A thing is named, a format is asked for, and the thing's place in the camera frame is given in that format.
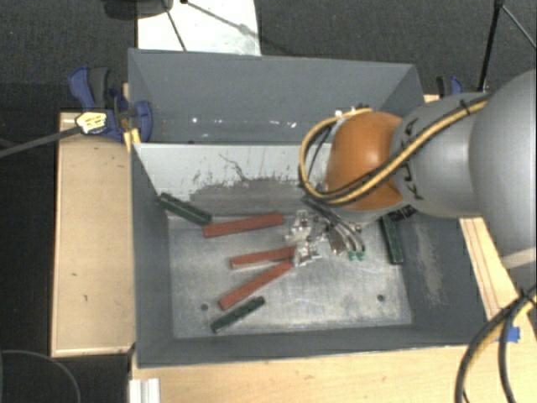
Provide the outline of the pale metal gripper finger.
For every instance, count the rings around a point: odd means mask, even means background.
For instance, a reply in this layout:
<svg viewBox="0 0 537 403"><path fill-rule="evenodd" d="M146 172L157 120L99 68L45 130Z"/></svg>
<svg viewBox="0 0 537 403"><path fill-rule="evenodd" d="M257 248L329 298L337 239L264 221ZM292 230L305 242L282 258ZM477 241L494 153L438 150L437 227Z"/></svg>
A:
<svg viewBox="0 0 537 403"><path fill-rule="evenodd" d="M317 214L307 210L299 210L288 232L284 235L287 243L309 242L313 243L322 236L322 221Z"/></svg>
<svg viewBox="0 0 537 403"><path fill-rule="evenodd" d="M315 263L323 258L316 243L299 243L293 255L293 266L301 267Z"/></svg>

